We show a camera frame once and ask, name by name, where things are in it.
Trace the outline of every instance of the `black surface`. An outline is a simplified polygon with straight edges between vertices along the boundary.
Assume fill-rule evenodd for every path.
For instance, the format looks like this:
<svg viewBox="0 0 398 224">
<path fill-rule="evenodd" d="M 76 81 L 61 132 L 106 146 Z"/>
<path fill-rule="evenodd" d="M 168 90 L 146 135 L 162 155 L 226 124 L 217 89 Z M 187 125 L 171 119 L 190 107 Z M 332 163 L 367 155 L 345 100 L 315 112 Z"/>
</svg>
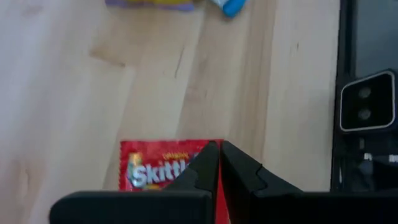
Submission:
<svg viewBox="0 0 398 224">
<path fill-rule="evenodd" d="M 396 223 L 397 192 L 302 192 L 229 142 L 221 147 L 221 170 L 232 224 Z"/>
<path fill-rule="evenodd" d="M 392 21 L 398 19 L 397 10 L 398 1 L 395 0 L 341 0 L 331 170 L 333 192 L 372 192 L 383 189 L 376 188 L 377 185 L 391 186 L 378 184 L 384 182 L 382 179 L 392 180 L 387 173 L 368 175 L 363 172 L 363 163 L 366 162 L 365 153 L 371 153 L 374 157 L 398 154 L 398 137 L 392 130 L 394 127 L 372 135 L 343 134 L 340 131 L 340 93 L 350 82 L 388 68 L 396 70 L 398 27 Z M 382 119 L 389 117 L 389 114 L 380 115 Z M 388 166 L 397 165 L 396 162 L 387 163 Z"/>
</svg>

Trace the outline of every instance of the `light wood surface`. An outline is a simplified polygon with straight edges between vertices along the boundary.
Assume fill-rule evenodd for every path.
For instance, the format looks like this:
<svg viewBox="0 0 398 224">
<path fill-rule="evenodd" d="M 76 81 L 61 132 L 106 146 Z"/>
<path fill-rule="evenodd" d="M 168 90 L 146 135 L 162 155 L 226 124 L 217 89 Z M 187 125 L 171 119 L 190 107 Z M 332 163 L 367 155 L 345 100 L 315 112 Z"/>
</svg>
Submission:
<svg viewBox="0 0 398 224">
<path fill-rule="evenodd" d="M 0 223 L 46 223 L 115 189 L 120 139 L 223 138 L 304 190 L 328 190 L 339 0 L 252 0 L 233 20 L 0 2 Z"/>
</svg>

